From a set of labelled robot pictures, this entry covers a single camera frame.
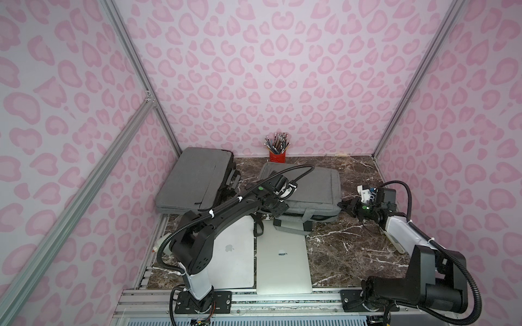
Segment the grey laptop sleeve top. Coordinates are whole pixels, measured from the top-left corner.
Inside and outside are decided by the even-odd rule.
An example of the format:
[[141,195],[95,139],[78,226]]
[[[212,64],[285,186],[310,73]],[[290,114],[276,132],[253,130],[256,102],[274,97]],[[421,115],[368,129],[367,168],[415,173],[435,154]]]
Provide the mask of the grey laptop sleeve top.
[[236,194],[240,180],[234,153],[187,148],[157,194],[156,208],[174,215],[209,210]]

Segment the grey laptop bag with strap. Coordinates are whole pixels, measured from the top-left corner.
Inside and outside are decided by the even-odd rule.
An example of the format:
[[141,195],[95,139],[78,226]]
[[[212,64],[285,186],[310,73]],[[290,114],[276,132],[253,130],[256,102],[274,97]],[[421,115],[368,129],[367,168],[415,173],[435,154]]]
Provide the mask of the grey laptop bag with strap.
[[285,201],[288,210],[274,218],[276,230],[307,236],[314,223],[337,221],[342,194],[337,170],[316,167],[296,183],[297,189]]

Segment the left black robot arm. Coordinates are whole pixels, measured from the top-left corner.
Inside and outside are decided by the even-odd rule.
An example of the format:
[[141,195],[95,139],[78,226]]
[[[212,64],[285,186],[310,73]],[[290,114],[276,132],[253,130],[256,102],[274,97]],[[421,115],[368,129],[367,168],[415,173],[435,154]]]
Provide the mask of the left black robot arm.
[[285,201],[297,190],[298,181],[314,169],[311,164],[286,168],[213,209],[183,214],[181,225],[159,244],[157,264],[180,273],[189,300],[199,306],[198,311],[205,312],[214,299],[206,268],[212,260],[216,238],[247,215],[283,215],[289,209]]

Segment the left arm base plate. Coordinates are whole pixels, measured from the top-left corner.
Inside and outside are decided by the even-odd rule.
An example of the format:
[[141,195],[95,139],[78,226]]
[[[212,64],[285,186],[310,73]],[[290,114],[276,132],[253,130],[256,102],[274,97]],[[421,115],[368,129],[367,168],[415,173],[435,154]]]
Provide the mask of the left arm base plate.
[[229,314],[231,304],[231,291],[211,290],[201,300],[197,300],[189,291],[183,291],[178,295],[174,313],[177,315]]

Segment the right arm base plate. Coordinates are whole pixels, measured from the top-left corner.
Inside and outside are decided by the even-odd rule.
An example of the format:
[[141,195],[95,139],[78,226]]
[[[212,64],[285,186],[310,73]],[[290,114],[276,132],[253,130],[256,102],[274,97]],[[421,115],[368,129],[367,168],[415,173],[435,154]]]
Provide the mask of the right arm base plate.
[[362,289],[340,290],[341,304],[344,312],[384,312],[391,304],[391,311],[398,312],[400,309],[394,303],[385,299],[367,298]]

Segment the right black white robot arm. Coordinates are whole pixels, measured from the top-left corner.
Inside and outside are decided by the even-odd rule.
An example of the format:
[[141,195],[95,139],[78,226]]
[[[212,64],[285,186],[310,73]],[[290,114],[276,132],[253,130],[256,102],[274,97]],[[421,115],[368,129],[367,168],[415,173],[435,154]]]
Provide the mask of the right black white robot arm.
[[413,193],[407,183],[397,180],[379,187],[361,185],[357,196],[338,206],[360,222],[375,222],[396,249],[410,257],[402,278],[368,277],[361,282],[357,299],[342,290],[345,312],[357,308],[382,312],[384,325],[391,323],[392,309],[400,306],[417,308],[452,325],[471,325],[479,320],[483,301],[466,258],[446,249],[414,224]]

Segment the silver apple laptop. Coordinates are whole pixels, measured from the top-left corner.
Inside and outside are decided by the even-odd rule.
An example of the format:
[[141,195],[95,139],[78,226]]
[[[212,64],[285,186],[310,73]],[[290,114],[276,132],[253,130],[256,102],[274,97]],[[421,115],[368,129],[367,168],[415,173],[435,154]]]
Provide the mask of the silver apple laptop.
[[256,292],[261,296],[307,294],[313,291],[305,237],[277,230],[263,222],[256,241]]
[[246,215],[221,232],[207,271],[215,289],[254,286],[254,220]]

